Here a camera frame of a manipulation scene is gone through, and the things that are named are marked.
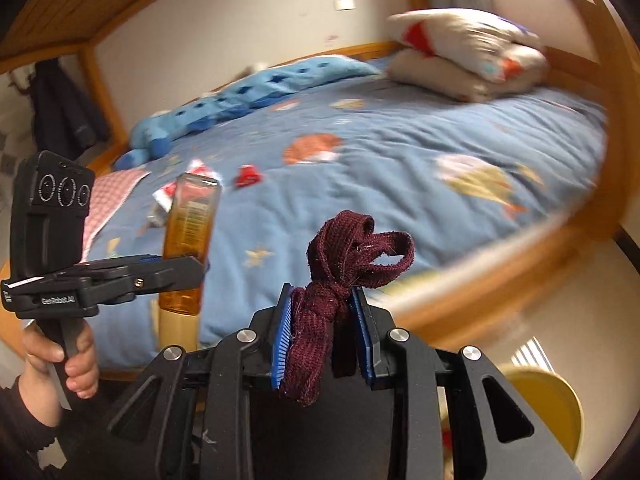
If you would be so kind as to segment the person's left hand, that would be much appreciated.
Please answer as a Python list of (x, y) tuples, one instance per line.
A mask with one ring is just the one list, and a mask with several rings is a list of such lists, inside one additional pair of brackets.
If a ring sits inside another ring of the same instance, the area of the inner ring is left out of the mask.
[(78, 398), (90, 399), (99, 388), (99, 370), (93, 332), (87, 322), (81, 322), (76, 338), (77, 352), (66, 356), (60, 344), (44, 336), (32, 324), (24, 330), (23, 346), (26, 350), (25, 369), (20, 378), (21, 394), (53, 394), (53, 379), (49, 366), (62, 364), (66, 374), (66, 387)]

